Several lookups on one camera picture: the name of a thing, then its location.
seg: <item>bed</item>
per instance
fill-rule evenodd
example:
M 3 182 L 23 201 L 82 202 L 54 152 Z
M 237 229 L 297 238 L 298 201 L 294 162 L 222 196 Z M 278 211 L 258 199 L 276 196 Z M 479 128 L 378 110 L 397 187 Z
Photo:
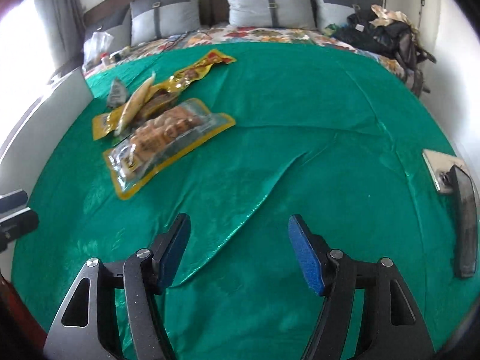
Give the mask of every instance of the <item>bed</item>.
M 107 0 L 85 20 L 124 1 Z M 445 136 L 388 61 L 312 31 L 219 26 L 226 1 L 200 1 L 221 1 L 201 10 L 208 28 L 86 74 L 94 99 L 38 178 L 29 206 L 40 226 L 15 249 L 13 283 L 33 316 L 48 330 L 87 259 L 124 259 L 186 212 L 189 245 L 158 299 L 178 358 L 297 359 L 322 306 L 287 236 L 289 216 L 301 214 L 352 258 L 392 258 L 439 347 L 480 288 L 478 274 L 453 278 L 451 203 L 422 159 L 423 148 L 453 154 Z M 91 139 L 111 81 L 133 90 L 155 71 L 159 82 L 213 48 L 237 62 L 213 68 L 181 100 L 199 98 L 237 125 L 119 200 L 101 155 L 111 140 Z M 358 294 L 343 358 L 354 353 L 361 312 Z M 117 313 L 131 358 L 121 291 Z

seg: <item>floral bedding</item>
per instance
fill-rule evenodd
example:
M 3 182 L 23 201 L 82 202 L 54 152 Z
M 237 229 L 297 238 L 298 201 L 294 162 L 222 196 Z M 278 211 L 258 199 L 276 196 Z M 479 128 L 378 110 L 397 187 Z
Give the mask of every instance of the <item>floral bedding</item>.
M 160 54 L 168 50 L 184 49 L 204 44 L 239 42 L 316 44 L 320 47 L 332 47 L 372 58 L 404 82 L 407 81 L 409 75 L 411 74 L 411 72 L 405 72 L 402 66 L 400 66 L 400 64 L 394 59 L 388 59 L 382 55 L 356 49 L 347 43 L 324 36 L 317 31 L 295 30 L 291 28 L 238 28 L 231 25 L 223 25 L 215 26 L 213 28 L 203 28 L 188 34 L 174 35 L 169 38 L 155 40 L 154 42 L 150 42 L 134 49 L 128 58 L 118 62 L 117 64 L 111 64 L 107 67 L 104 67 L 103 65 L 97 66 L 96 68 L 88 71 L 85 74 L 85 77 L 88 78 L 99 72 L 111 69 L 114 66 L 135 61 L 136 59 L 144 58 L 146 56 Z

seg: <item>silver screw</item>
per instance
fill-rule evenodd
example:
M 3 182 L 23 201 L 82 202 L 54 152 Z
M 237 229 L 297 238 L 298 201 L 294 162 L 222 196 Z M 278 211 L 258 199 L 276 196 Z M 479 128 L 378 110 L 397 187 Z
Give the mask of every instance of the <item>silver screw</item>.
M 87 266 L 90 268 L 93 268 L 94 266 L 97 266 L 100 260 L 97 257 L 92 257 L 87 260 Z
M 334 259 L 339 260 L 343 257 L 343 252 L 338 249 L 332 249 L 330 251 L 330 256 L 332 256 Z
M 393 266 L 393 261 L 392 259 L 388 258 L 388 257 L 383 257 L 380 262 L 382 263 L 383 266 L 386 266 L 387 268 L 390 268 L 391 266 Z
M 144 259 L 145 257 L 148 257 L 150 255 L 150 251 L 148 249 L 140 249 L 137 252 L 137 257 L 139 259 Z

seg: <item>green tablecloth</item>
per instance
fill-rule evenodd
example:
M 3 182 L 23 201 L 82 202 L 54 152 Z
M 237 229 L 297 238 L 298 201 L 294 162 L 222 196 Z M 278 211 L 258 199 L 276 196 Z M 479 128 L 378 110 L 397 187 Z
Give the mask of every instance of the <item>green tablecloth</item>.
M 391 257 L 436 347 L 480 289 L 453 277 L 455 224 L 422 149 L 452 154 L 426 109 L 366 57 L 313 45 L 236 43 L 238 59 L 215 66 L 182 99 L 198 97 L 232 127 L 155 176 L 132 199 L 113 190 L 91 119 L 118 76 L 132 91 L 157 82 L 212 46 L 171 51 L 88 80 L 95 100 L 46 165 L 30 206 L 38 230 L 17 243 L 13 281 L 49 328 L 82 264 L 124 259 L 165 231 L 179 212 L 192 234 L 174 285 L 160 302 L 180 359 L 299 359 L 322 298 L 303 280 L 287 236 L 291 214 L 352 258 Z M 362 308 L 355 299 L 344 358 L 353 354 Z M 121 293 L 119 327 L 132 347 Z

